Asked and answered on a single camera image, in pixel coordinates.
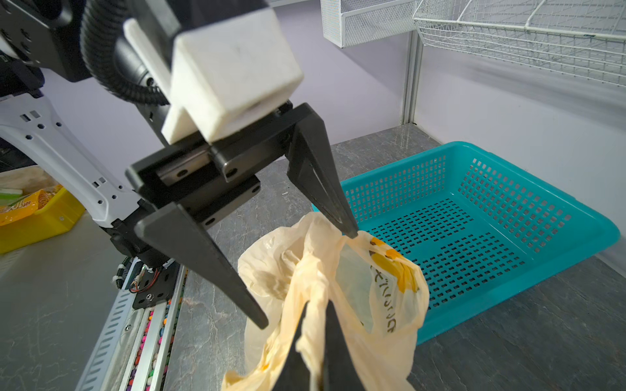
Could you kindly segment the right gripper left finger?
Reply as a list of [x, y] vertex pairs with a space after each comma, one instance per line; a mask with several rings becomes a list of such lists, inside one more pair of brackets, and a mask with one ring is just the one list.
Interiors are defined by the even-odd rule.
[[302, 325], [306, 315], [306, 308], [307, 305], [303, 307], [303, 312], [301, 313], [298, 327], [293, 335], [285, 364], [272, 391], [308, 391], [310, 389], [311, 374], [303, 361], [303, 357], [296, 350], [296, 344], [302, 335]]

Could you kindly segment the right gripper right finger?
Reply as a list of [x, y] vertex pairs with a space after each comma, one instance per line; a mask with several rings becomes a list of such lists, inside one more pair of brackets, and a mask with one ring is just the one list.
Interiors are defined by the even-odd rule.
[[324, 391], [365, 391], [352, 362], [332, 301], [326, 309], [322, 389]]

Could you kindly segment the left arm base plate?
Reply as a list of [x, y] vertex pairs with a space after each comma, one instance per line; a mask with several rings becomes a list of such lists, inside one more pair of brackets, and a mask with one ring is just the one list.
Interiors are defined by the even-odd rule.
[[174, 296], [180, 265], [173, 259], [162, 267], [149, 268], [138, 257], [127, 257], [117, 267], [112, 283], [123, 293], [130, 293], [132, 309], [148, 309]]

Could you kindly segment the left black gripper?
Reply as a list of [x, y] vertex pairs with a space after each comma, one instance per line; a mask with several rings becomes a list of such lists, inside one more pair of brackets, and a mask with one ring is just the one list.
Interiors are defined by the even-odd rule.
[[260, 329], [269, 324], [266, 314], [197, 223], [212, 227], [256, 196], [257, 172], [287, 155], [292, 184], [341, 233], [357, 237], [324, 121], [312, 112], [309, 104], [286, 103], [233, 136], [210, 144], [195, 133], [126, 171], [133, 189], [157, 209], [136, 223], [135, 234], [212, 283]]

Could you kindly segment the banana print plastic bag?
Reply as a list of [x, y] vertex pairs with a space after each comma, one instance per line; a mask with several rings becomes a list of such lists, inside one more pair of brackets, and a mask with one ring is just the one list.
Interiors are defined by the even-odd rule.
[[365, 389], [410, 389], [430, 291], [422, 269], [391, 246], [364, 231], [344, 236], [324, 215], [311, 212], [248, 247], [238, 273], [269, 324], [246, 324], [248, 372], [226, 372], [222, 389], [269, 390], [290, 351], [311, 375], [306, 388], [320, 389], [329, 308]]

